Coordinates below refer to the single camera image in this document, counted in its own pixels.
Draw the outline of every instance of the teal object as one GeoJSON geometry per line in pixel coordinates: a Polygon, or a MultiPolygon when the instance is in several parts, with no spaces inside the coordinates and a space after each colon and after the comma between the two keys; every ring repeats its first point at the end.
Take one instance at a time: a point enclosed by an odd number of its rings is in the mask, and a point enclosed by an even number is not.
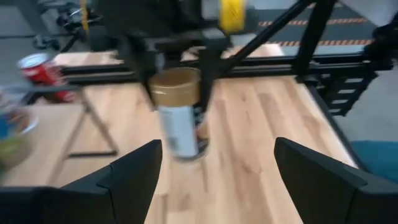
{"type": "Polygon", "coordinates": [[[398,183],[398,142],[354,141],[352,145],[372,174],[398,183]]]}

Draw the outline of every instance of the gray floor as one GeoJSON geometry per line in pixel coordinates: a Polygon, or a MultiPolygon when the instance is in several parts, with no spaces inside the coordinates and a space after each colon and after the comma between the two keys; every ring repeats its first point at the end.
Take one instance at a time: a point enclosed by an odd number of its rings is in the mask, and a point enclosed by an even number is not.
{"type": "MultiPolygon", "coordinates": [[[[285,9],[295,0],[249,0],[257,9],[285,9]]],[[[398,10],[397,0],[344,0],[347,5],[367,17],[376,25],[383,25],[398,10]]],[[[50,30],[54,34],[62,33],[53,21],[51,13],[44,15],[50,30]]],[[[5,35],[30,35],[30,27],[12,5],[0,5],[0,36],[5,35]]],[[[253,35],[237,37],[234,42],[238,45],[245,44],[253,35]]],[[[317,49],[316,54],[348,53],[360,51],[362,46],[323,46],[317,49]]],[[[29,39],[0,39],[2,50],[0,59],[0,85],[26,85],[21,77],[16,62],[23,56],[37,52],[32,47],[29,39]]],[[[83,45],[76,45],[72,51],[84,51],[83,45]]],[[[284,47],[286,55],[294,55],[296,47],[284,47]]],[[[381,72],[361,99],[348,113],[347,117],[336,117],[341,128],[350,140],[398,140],[398,71],[381,72]]]]}

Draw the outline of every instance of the white can label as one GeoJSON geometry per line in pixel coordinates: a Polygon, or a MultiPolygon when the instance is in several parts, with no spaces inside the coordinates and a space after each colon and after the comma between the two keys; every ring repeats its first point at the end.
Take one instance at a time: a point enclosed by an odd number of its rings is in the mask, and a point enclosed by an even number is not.
{"type": "Polygon", "coordinates": [[[198,145],[192,106],[181,106],[178,108],[159,106],[158,109],[169,147],[175,156],[196,156],[198,154],[198,145]]]}

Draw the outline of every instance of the wood grain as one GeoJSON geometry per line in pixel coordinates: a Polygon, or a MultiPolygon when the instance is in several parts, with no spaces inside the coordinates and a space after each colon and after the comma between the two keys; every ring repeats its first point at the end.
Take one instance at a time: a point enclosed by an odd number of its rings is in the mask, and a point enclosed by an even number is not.
{"type": "Polygon", "coordinates": [[[26,138],[30,155],[6,172],[2,186],[33,186],[51,183],[57,166],[62,164],[66,147],[76,129],[83,108],[80,105],[29,106],[33,117],[39,119],[36,128],[26,138]]]}
{"type": "MultiPolygon", "coordinates": [[[[281,55],[280,48],[264,45],[252,57],[269,55],[281,55]]],[[[64,57],[62,63],[69,64],[64,57]]],[[[87,92],[121,156],[152,139],[164,140],[157,112],[138,84],[94,86],[87,92]]],[[[301,223],[274,159],[279,136],[355,166],[308,90],[293,77],[217,80],[206,119],[210,145],[203,159],[175,162],[164,144],[147,224],[301,223]]],[[[72,150],[106,148],[91,130],[82,132],[85,140],[72,150]]],[[[53,184],[67,184],[111,161],[67,160],[53,184]]]]}

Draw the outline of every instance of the can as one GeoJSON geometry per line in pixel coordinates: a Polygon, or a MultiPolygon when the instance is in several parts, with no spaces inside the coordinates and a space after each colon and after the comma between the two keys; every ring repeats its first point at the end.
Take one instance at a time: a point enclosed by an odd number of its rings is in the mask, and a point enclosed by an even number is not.
{"type": "Polygon", "coordinates": [[[167,144],[172,155],[183,161],[204,156],[209,143],[199,81],[200,71],[195,68],[171,68],[149,80],[167,144]]]}
{"type": "MultiPolygon", "coordinates": [[[[22,74],[33,84],[41,86],[61,86],[67,83],[61,76],[61,71],[48,54],[32,54],[20,59],[17,63],[22,74]]],[[[69,103],[76,100],[77,95],[72,91],[58,91],[43,94],[52,103],[69,103]]]]}

